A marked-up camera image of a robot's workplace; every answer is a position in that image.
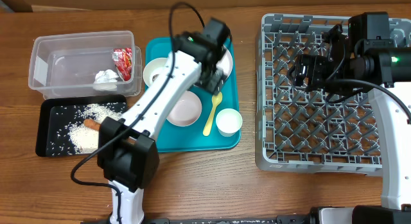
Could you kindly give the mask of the orange carrot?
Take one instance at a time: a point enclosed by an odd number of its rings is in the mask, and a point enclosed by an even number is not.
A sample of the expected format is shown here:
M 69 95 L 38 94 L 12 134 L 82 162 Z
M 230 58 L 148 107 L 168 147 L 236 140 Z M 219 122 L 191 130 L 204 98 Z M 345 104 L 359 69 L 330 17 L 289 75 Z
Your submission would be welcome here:
M 83 124 L 84 126 L 92 130 L 96 130 L 96 131 L 100 130 L 100 124 L 93 119 L 85 119 Z

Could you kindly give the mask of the pink bowl with rice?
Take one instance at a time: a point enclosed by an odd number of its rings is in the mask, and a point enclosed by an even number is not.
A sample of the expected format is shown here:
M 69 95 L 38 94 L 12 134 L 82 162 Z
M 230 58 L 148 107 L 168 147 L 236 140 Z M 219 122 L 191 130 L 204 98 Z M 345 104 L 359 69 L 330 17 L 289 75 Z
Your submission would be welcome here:
M 202 113 L 200 98 L 191 91 L 186 91 L 175 104 L 167 120 L 175 126 L 189 126 L 197 121 Z

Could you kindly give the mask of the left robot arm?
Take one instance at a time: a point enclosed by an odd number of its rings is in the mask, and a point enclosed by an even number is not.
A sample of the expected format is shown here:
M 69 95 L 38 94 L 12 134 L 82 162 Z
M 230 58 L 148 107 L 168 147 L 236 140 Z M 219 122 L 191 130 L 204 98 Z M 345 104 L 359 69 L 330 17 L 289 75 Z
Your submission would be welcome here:
M 211 19 L 202 32 L 172 38 L 163 72 L 119 120 L 106 118 L 99 127 L 97 164 L 109 181 L 113 211 L 109 223 L 141 223 L 143 189 L 159 166 L 156 141 L 178 100 L 192 86 L 217 95 L 227 75 L 218 68 L 231 37 L 228 26 Z

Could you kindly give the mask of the red snack wrapper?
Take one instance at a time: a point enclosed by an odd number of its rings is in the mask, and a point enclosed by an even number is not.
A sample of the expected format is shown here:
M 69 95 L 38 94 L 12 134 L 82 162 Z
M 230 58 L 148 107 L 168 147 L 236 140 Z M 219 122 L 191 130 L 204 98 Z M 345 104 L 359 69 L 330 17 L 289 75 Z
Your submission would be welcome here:
M 113 49 L 112 59 L 123 81 L 131 79 L 132 49 L 130 47 Z

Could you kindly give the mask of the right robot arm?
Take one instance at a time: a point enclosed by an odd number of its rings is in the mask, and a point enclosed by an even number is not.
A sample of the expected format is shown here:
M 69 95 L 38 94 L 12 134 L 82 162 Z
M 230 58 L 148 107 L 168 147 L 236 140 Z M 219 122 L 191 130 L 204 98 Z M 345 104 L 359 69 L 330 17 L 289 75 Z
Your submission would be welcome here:
M 296 87 L 322 89 L 340 101 L 367 93 L 383 163 L 381 205 L 323 207 L 317 223 L 410 223 L 410 48 L 396 47 L 386 12 L 365 12 L 324 33 L 328 56 L 298 55 L 287 72 Z

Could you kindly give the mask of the white napkin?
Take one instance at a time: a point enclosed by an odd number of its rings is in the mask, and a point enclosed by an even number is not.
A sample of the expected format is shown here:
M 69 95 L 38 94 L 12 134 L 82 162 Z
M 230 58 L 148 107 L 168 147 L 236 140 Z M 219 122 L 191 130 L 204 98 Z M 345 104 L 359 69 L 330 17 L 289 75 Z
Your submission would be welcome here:
M 111 69 L 99 71 L 95 76 L 93 89 L 98 91 L 116 91 L 118 78 L 118 74 Z

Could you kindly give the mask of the white bowl with food scraps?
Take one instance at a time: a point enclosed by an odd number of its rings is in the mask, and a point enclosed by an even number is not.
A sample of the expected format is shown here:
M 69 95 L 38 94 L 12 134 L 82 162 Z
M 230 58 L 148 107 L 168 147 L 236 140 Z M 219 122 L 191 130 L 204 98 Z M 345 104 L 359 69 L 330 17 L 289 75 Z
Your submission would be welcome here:
M 164 69 L 167 61 L 167 58 L 156 58 L 146 64 L 143 70 L 144 90 L 147 90 L 147 88 L 151 86 L 156 77 L 158 77 Z

